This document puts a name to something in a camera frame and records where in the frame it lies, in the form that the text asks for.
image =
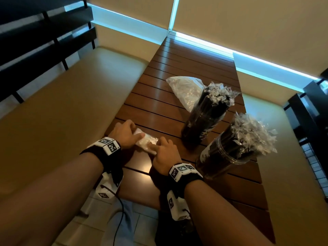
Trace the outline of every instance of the cushioned bench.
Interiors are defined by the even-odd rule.
[[[96,48],[0,120],[0,197],[104,135],[147,62]]]

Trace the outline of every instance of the person's left arm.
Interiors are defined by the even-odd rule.
[[[117,123],[108,137],[122,149],[145,136],[133,135],[131,120]],[[51,245],[77,214],[103,173],[92,153],[83,153],[0,203],[0,242],[3,245]]]

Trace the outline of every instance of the forearm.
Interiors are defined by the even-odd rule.
[[[190,182],[184,196],[204,245],[273,245],[248,219],[203,181]]]
[[[78,212],[103,171],[84,153],[0,203],[4,245],[51,245]]]

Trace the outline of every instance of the person's leg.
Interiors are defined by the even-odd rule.
[[[132,228],[132,203],[122,200],[124,206],[124,215],[116,234],[115,245],[133,246],[133,228]],[[101,246],[112,246],[115,232],[122,217],[122,205],[117,199],[112,205],[113,213],[107,223],[106,230],[101,240]]]

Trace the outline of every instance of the hand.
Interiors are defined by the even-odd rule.
[[[122,149],[131,148],[137,141],[145,137],[145,133],[138,133],[133,135],[136,126],[133,121],[126,120],[123,124],[117,123],[113,131],[108,135],[118,141]]]
[[[169,175],[172,166],[182,162],[178,148],[172,140],[167,141],[163,136],[158,140],[158,143],[159,145],[148,144],[148,147],[156,152],[153,166],[160,174]]]

